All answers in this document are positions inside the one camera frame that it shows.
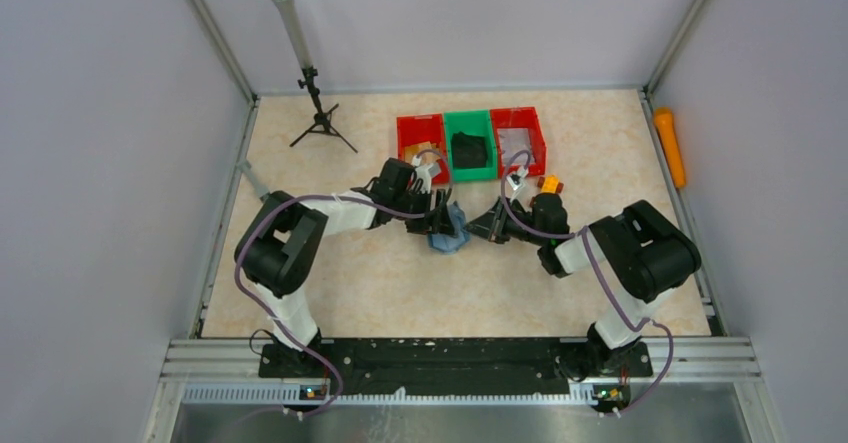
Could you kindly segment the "blue card holder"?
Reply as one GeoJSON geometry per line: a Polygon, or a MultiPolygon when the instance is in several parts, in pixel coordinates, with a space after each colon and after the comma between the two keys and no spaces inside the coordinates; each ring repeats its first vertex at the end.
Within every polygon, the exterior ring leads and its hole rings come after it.
{"type": "Polygon", "coordinates": [[[471,235],[465,229],[465,212],[456,202],[448,205],[447,217],[450,228],[440,229],[437,233],[429,234],[427,244],[431,250],[439,254],[453,255],[470,242],[471,235]]]}

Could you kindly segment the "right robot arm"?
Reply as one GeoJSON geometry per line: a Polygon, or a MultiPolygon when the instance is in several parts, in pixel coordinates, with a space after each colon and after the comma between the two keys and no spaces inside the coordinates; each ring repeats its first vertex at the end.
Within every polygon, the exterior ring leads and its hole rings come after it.
{"type": "Polygon", "coordinates": [[[695,244],[645,200],[572,233],[559,195],[540,193],[528,208],[500,197],[465,228],[496,244],[536,245],[542,268],[557,278],[595,273],[611,308],[589,327],[579,353],[600,369],[631,351],[663,299],[702,265],[695,244]]]}

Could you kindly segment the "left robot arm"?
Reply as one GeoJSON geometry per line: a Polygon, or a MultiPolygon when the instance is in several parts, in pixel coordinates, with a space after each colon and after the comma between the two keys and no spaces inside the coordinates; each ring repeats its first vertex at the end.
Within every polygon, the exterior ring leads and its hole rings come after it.
{"type": "Polygon", "coordinates": [[[448,200],[453,182],[448,159],[434,151],[412,161],[390,158],[379,175],[363,186],[329,195],[266,194],[262,206],[238,242],[236,285],[270,317],[274,336],[302,352],[319,333],[303,285],[322,240],[328,236],[373,230],[392,220],[410,234],[455,236],[448,200]]]}

